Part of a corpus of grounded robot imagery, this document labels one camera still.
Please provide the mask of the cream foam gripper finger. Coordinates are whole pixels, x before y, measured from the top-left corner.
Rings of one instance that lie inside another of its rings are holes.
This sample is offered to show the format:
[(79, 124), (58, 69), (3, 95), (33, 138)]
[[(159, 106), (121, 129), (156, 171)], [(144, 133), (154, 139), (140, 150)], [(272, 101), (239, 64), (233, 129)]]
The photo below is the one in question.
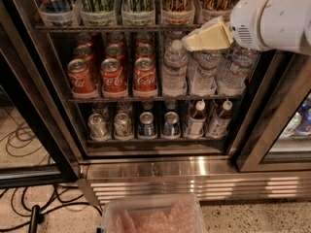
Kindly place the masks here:
[(193, 30), (182, 39), (183, 47), (188, 51), (223, 50), (228, 49), (232, 43), (229, 28), (223, 22)]

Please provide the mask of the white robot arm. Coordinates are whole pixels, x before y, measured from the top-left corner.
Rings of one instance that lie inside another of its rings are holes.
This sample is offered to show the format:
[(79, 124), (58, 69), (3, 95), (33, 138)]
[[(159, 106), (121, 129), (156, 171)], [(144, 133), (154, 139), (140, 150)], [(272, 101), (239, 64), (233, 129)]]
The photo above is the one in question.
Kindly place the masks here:
[(188, 51), (224, 50), (232, 43), (310, 55), (311, 0), (240, 0), (229, 21), (213, 18), (182, 39)]

